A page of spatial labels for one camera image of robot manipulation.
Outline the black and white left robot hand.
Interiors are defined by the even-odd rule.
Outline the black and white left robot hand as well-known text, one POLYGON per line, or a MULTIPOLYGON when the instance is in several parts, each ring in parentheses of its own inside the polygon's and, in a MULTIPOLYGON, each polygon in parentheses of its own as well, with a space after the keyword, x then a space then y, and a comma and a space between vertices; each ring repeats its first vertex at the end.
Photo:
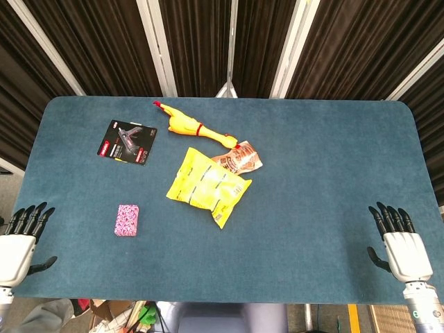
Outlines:
POLYGON ((57 261, 56 256, 42 264, 31 264, 36 245, 46 227, 53 207, 47 203, 17 210, 1 235, 1 288, 13 289, 25 277, 47 270, 57 261))

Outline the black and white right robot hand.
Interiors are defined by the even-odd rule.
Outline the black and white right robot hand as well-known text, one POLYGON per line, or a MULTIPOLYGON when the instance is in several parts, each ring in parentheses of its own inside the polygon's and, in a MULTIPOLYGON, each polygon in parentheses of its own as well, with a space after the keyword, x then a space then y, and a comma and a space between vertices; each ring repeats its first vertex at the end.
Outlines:
POLYGON ((399 282, 426 282, 433 275, 425 245, 416 232, 409 214, 378 202, 368 208, 384 244, 387 260, 381 259, 375 249, 367 247, 372 263, 393 275, 399 282))

